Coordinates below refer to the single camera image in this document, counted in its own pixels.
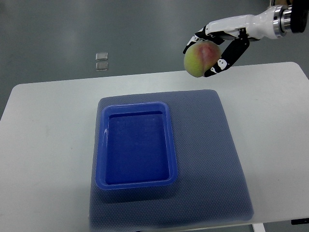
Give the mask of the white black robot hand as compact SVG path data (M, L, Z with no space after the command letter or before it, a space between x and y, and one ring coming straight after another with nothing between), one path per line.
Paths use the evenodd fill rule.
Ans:
M196 32L183 53L197 42L211 41L219 46L221 56L204 73L210 77L232 67L253 41L264 37L277 39L291 30L291 5L275 5L258 15L241 15L209 22Z

